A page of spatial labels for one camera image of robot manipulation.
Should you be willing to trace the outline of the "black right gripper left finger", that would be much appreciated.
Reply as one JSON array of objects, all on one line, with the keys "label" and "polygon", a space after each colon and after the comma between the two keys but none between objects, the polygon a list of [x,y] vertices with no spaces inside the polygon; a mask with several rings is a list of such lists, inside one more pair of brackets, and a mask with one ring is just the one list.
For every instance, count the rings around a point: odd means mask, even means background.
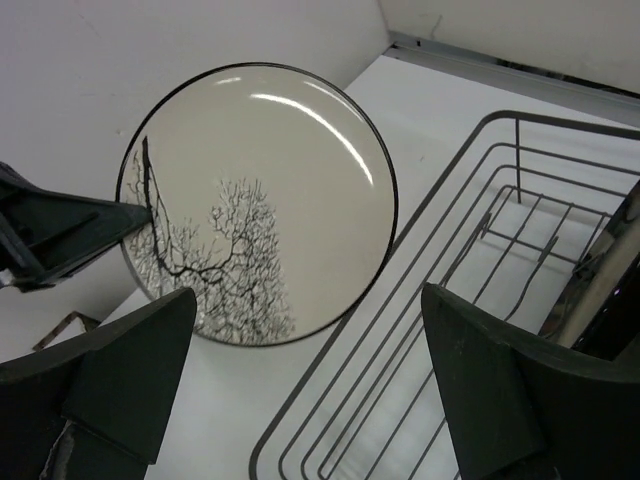
[{"label": "black right gripper left finger", "polygon": [[196,316],[195,294],[178,289],[90,332],[62,407],[65,418],[137,461],[157,461]]}]

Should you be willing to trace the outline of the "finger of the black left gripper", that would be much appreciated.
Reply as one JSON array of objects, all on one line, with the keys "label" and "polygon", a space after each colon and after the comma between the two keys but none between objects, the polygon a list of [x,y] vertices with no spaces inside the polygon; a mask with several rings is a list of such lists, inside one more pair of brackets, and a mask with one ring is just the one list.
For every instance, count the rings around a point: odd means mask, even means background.
[{"label": "finger of the black left gripper", "polygon": [[52,288],[151,221],[142,206],[45,190],[1,164],[1,286]]}]

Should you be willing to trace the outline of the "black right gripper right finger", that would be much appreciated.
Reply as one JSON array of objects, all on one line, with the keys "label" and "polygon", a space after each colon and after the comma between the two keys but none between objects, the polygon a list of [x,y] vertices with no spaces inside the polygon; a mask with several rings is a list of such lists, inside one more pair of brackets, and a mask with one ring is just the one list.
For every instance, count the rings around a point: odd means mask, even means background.
[{"label": "black right gripper right finger", "polygon": [[489,479],[545,449],[505,322],[434,284],[424,330],[463,479]]}]

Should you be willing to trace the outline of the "black rimmed patterned plate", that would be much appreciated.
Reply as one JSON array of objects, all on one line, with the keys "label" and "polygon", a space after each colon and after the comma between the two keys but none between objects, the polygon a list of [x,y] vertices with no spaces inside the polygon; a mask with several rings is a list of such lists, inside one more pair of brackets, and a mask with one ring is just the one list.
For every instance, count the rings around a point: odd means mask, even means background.
[{"label": "black rimmed patterned plate", "polygon": [[613,360],[639,334],[639,187],[589,247],[538,335]]}]

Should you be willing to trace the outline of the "cream tree pattern plate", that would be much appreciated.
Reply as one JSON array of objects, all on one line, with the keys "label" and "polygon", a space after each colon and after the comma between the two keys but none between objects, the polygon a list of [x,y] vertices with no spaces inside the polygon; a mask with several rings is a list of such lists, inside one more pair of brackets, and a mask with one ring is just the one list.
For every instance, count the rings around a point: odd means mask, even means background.
[{"label": "cream tree pattern plate", "polygon": [[185,81],[144,118],[118,200],[149,223],[122,252],[151,299],[190,288],[194,332],[245,348],[342,319],[388,263],[398,182],[369,115],[290,65],[241,62]]}]

